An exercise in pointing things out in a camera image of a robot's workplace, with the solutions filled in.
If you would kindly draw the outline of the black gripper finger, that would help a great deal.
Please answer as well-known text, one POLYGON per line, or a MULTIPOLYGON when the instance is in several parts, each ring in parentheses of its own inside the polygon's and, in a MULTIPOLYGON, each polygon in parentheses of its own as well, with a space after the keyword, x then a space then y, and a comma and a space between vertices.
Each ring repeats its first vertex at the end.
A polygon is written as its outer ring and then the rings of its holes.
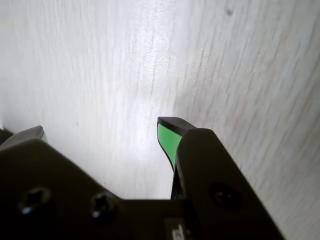
POLYGON ((217 135, 160 116, 157 138, 192 206, 200 240, 281 240, 283 235, 217 135))
POLYGON ((42 135, 37 126, 0 147, 1 239, 132 239, 118 200, 42 135))

